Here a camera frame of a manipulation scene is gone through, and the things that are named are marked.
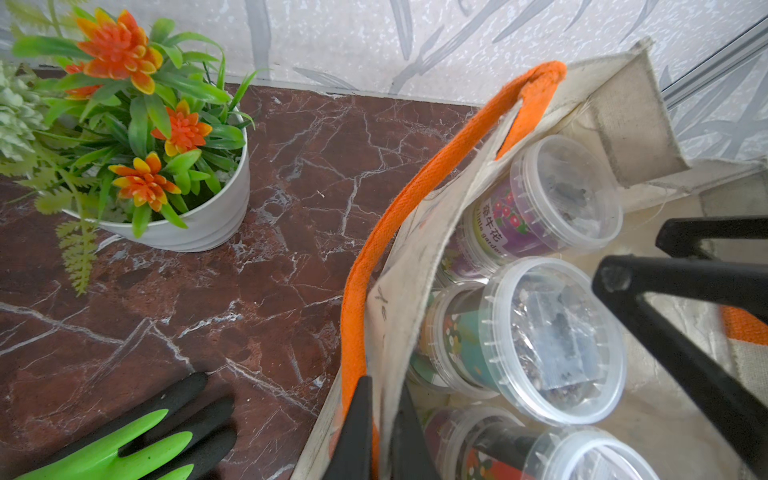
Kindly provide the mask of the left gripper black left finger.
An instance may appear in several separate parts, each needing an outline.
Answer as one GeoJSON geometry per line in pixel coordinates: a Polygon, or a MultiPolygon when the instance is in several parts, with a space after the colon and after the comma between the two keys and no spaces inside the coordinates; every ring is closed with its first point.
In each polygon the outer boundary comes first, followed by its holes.
{"type": "MultiPolygon", "coordinates": [[[[374,461],[373,382],[368,376],[358,380],[349,412],[323,480],[372,479],[377,472],[374,461]]],[[[390,443],[394,479],[438,479],[422,426],[408,388],[401,393],[390,443]]]]}

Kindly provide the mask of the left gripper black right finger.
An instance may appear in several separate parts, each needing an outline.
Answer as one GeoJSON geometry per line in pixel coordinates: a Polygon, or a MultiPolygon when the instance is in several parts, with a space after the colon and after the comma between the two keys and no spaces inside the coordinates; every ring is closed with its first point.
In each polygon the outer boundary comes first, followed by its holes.
{"type": "Polygon", "coordinates": [[[675,218],[655,240],[663,258],[607,256],[592,280],[597,298],[673,377],[759,479],[767,476],[767,407],[644,298],[647,293],[736,307],[767,320],[767,268],[724,262],[705,239],[764,240],[764,216],[675,218]]]}

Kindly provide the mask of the red label seed jar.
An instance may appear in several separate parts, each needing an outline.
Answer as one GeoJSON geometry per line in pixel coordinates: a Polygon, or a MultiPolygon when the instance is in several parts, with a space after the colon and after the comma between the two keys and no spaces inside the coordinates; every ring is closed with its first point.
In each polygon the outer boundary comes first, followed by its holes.
{"type": "Polygon", "coordinates": [[[537,431],[491,406],[430,411],[423,433],[443,479],[656,479],[650,464],[592,426],[537,431]]]}

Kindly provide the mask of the purple label seed jar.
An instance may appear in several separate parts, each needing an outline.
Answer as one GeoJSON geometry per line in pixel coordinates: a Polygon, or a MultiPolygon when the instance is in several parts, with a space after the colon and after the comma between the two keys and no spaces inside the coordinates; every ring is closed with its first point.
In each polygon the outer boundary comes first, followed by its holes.
{"type": "Polygon", "coordinates": [[[548,136],[518,153],[465,208],[436,281],[480,281],[523,257],[600,250],[619,234],[623,217],[608,166],[577,141],[548,136]]]}

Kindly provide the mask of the green label seed jar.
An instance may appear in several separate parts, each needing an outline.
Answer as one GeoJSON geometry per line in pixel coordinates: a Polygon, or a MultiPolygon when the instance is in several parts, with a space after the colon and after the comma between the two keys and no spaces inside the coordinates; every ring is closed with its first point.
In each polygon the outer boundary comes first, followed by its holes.
{"type": "Polygon", "coordinates": [[[546,424],[590,425],[618,405],[627,353],[590,277],[560,259],[527,257],[430,292],[409,376],[444,394],[501,396],[546,424]]]}

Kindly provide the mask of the beige canvas bag orange handles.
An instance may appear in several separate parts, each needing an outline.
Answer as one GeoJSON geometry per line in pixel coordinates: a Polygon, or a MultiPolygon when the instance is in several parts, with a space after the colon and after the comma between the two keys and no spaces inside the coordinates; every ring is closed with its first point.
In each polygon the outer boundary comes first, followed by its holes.
{"type": "Polygon", "coordinates": [[[722,324],[736,285],[695,294],[665,236],[748,200],[765,158],[688,160],[649,58],[551,61],[505,85],[406,185],[354,262],[341,367],[297,479],[744,479],[678,357],[592,284],[641,260],[630,306],[752,400],[767,339],[722,324]]]}

